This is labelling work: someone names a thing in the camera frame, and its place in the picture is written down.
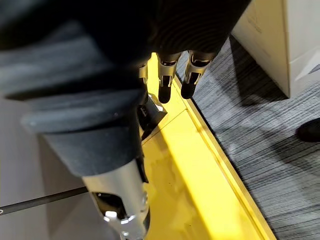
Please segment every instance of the black fingertip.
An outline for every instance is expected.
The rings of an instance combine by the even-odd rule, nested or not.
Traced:
[[[192,83],[183,82],[181,87],[181,96],[184,99],[190,99],[195,93],[196,85]]]
[[[159,86],[158,98],[160,103],[166,104],[169,102],[171,96],[170,86]]]

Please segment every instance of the yellow platform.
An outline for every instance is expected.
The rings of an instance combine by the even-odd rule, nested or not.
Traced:
[[[158,62],[148,90],[158,95]],[[276,239],[191,100],[175,79],[168,112],[142,143],[151,226],[146,240]]]

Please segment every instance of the robotic arm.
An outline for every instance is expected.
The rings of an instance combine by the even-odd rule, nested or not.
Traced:
[[[2,78],[0,89],[6,98],[31,105],[22,123],[42,134],[82,178],[103,219],[123,239],[143,239],[150,225],[136,109],[146,99],[151,52],[158,55],[158,98],[167,103],[178,59],[189,51],[181,95],[191,98],[249,2],[1,1],[0,51],[38,44],[76,20],[106,59],[103,71],[89,77]]]

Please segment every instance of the gray carpet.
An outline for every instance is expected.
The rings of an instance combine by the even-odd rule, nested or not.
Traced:
[[[177,74],[184,75],[184,53]],[[194,101],[280,240],[320,239],[320,144],[295,137],[320,117],[320,85],[287,99],[230,38]]]

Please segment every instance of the yellow edge trim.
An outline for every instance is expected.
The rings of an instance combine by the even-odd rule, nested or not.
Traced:
[[[175,77],[172,84],[176,87],[176,89],[181,89],[182,85],[177,77]],[[240,204],[243,206],[243,209],[247,212],[247,215],[250,217],[250,220],[253,223],[255,229],[258,233],[260,233],[263,239],[275,240],[276,237],[271,231],[265,218],[261,214],[255,201],[252,199],[242,180],[239,178],[235,169],[231,165],[226,154],[224,153],[219,143],[213,136],[211,130],[208,128],[207,124],[203,120],[198,109],[196,108],[192,100],[182,100],[187,108],[187,112],[191,117],[195,127],[198,129],[198,132],[201,134],[201,137],[206,143],[207,147],[216,157],[216,161],[220,170],[222,171],[225,179],[229,183]]]

